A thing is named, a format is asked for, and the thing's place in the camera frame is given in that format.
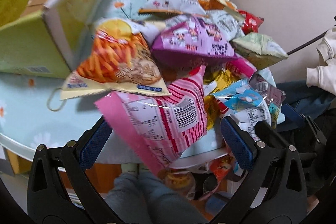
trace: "orange snack bag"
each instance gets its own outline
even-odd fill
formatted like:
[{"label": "orange snack bag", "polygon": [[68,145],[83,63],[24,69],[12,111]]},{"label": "orange snack bag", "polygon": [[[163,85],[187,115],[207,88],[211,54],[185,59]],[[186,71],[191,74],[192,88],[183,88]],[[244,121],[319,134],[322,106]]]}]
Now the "orange snack bag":
[{"label": "orange snack bag", "polygon": [[142,35],[154,39],[159,31],[154,25],[126,19],[100,22],[90,56],[67,78],[61,99],[105,90],[148,96],[169,95]]}]

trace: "cardboard box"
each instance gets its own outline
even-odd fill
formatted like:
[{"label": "cardboard box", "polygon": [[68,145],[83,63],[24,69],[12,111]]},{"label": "cardboard box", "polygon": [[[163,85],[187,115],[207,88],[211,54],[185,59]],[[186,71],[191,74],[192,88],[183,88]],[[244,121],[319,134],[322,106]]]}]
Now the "cardboard box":
[{"label": "cardboard box", "polygon": [[66,78],[100,0],[0,0],[0,71]]}]

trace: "green snack bag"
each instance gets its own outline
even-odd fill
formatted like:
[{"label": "green snack bag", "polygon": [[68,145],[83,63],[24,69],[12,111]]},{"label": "green snack bag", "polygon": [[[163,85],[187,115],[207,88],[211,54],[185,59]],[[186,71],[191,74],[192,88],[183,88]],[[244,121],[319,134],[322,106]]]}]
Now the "green snack bag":
[{"label": "green snack bag", "polygon": [[231,41],[237,53],[250,61],[258,70],[265,69],[288,58],[279,44],[264,34],[251,32]]}]

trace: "white snack bag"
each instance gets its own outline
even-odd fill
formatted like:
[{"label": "white snack bag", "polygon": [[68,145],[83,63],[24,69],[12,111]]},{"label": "white snack bag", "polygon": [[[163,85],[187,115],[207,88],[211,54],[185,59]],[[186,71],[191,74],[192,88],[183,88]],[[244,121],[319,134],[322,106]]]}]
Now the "white snack bag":
[{"label": "white snack bag", "polygon": [[207,15],[197,0],[147,0],[139,13],[191,14],[200,17]]}]

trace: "red snack bag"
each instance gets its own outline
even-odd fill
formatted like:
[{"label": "red snack bag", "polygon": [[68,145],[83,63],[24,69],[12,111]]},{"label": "red snack bag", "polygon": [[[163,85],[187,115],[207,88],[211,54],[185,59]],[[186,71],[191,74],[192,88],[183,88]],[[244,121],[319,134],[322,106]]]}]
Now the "red snack bag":
[{"label": "red snack bag", "polygon": [[210,170],[214,173],[218,182],[221,182],[230,171],[232,159],[233,157],[226,155],[212,161]]},{"label": "red snack bag", "polygon": [[238,10],[238,12],[245,17],[245,22],[241,28],[244,34],[258,32],[258,28],[264,22],[264,19],[261,17],[256,17],[255,15],[250,14],[244,10]]},{"label": "red snack bag", "polygon": [[95,102],[105,120],[157,174],[206,134],[200,66],[168,86],[171,96],[111,92]]}]

